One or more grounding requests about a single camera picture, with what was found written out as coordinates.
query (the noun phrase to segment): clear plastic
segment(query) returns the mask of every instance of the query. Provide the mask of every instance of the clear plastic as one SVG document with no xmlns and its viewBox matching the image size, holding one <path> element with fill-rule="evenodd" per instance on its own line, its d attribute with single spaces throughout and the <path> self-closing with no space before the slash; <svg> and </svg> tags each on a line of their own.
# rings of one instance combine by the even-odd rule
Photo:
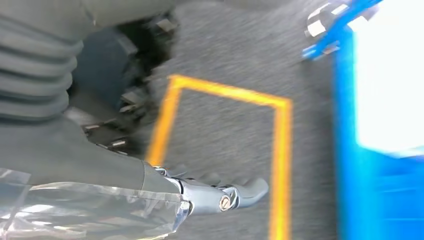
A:
<svg viewBox="0 0 424 240">
<path fill-rule="evenodd" d="M 30 186 L 0 179 L 3 239 L 158 239 L 188 215 L 180 194 L 76 182 Z"/>
<path fill-rule="evenodd" d="M 31 175 L 25 172 L 0 168 L 0 183 L 27 184 Z"/>
</svg>

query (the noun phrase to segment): blue stand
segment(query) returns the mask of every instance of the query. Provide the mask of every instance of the blue stand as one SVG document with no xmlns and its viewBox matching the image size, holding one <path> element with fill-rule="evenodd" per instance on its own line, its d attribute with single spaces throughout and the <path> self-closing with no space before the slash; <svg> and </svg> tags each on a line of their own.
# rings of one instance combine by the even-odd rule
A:
<svg viewBox="0 0 424 240">
<path fill-rule="evenodd" d="M 357 141 L 356 34 L 346 25 L 380 1 L 354 1 L 328 33 L 302 54 L 315 60 L 338 43 L 333 56 L 339 239 L 424 240 L 422 159 L 391 157 Z"/>
</svg>

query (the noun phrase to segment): blue structure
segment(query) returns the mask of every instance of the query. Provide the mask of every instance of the blue structure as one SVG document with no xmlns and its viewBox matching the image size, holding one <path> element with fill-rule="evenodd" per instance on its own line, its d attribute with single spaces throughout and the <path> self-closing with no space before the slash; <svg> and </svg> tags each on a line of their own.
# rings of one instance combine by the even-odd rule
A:
<svg viewBox="0 0 424 240">
<path fill-rule="evenodd" d="M 378 2 L 354 1 L 321 40 L 303 51 L 303 56 L 316 59 L 329 44 L 338 42 L 339 50 L 333 56 L 339 239 L 424 240 L 422 159 L 381 153 L 359 141 L 358 36 L 346 24 Z"/>
</svg>

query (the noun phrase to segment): gray pavement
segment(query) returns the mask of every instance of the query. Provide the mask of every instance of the gray pavement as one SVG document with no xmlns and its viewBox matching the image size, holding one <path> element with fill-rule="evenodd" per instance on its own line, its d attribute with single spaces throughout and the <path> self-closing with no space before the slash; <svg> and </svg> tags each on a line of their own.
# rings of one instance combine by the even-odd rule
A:
<svg viewBox="0 0 424 240">
<path fill-rule="evenodd" d="M 287 0 L 271 13 L 213 3 L 180 6 L 174 58 L 152 77 L 160 100 L 170 74 L 182 74 L 293 100 L 292 239 L 335 240 L 331 69 L 328 59 L 300 63 L 306 18 L 320 1 Z M 269 179 L 273 111 L 184 90 L 165 164 L 196 175 Z M 269 198 L 250 209 L 191 217 L 170 239 L 266 240 Z"/>
</svg>

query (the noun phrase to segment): yellow parking line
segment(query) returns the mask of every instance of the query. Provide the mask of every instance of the yellow parking line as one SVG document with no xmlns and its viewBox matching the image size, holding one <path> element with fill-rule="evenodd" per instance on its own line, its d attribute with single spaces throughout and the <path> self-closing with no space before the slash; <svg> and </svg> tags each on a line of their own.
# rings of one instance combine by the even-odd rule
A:
<svg viewBox="0 0 424 240">
<path fill-rule="evenodd" d="M 290 240 L 291 230 L 291 113 L 288 98 L 228 86 L 220 83 L 172 75 L 163 98 L 159 117 L 154 128 L 146 160 L 153 166 L 162 165 L 169 136 L 177 113 L 182 89 L 217 95 L 275 109 L 273 157 L 271 171 L 271 198 L 269 240 Z"/>
</svg>

